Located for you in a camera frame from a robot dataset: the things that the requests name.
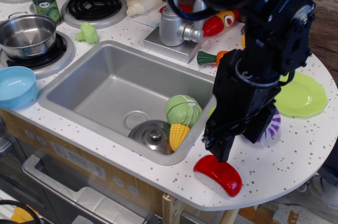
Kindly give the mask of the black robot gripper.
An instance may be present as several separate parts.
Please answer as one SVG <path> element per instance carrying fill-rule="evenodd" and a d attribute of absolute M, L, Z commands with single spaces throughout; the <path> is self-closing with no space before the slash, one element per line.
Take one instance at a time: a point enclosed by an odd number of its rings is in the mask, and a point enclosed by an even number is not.
<path fill-rule="evenodd" d="M 226 162 L 236 135 L 258 142 L 275 114 L 279 78 L 260 82 L 248 71 L 239 71 L 241 51 L 228 51 L 221 60 L 213 86 L 217 107 L 203 135 L 205 149 Z"/>

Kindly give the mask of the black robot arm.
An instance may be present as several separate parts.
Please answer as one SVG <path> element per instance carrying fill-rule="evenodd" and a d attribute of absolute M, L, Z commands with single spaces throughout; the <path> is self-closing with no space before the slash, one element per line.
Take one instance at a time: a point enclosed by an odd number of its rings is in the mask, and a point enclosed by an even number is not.
<path fill-rule="evenodd" d="M 168 5 L 180 18 L 202 20 L 237 9 L 246 17 L 245 48 L 220 59 L 213 86 L 217 105 L 208 119 L 203 142 L 225 162 L 235 136 L 256 142 L 276 111 L 275 98 L 295 70 L 311 55 L 309 31 L 315 19 L 313 0 L 203 0 L 207 8 L 185 13 L 174 0 Z"/>

